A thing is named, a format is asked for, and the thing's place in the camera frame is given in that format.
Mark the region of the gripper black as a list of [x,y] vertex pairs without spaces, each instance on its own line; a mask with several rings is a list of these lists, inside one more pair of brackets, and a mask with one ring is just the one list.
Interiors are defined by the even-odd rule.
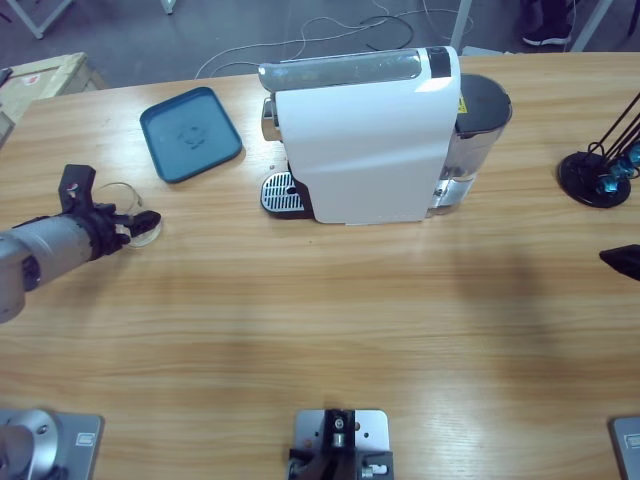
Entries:
[[116,212],[113,203],[94,203],[79,209],[79,225],[85,230],[91,248],[90,260],[97,260],[121,250],[131,241],[130,236],[140,236],[156,229],[161,215],[155,211],[143,211],[129,216],[124,226],[129,235],[119,233],[118,227],[125,217]]

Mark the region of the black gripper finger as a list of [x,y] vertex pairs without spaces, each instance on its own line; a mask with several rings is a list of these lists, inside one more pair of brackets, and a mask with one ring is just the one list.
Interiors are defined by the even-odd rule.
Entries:
[[616,272],[640,280],[640,245],[630,244],[602,250],[599,258]]

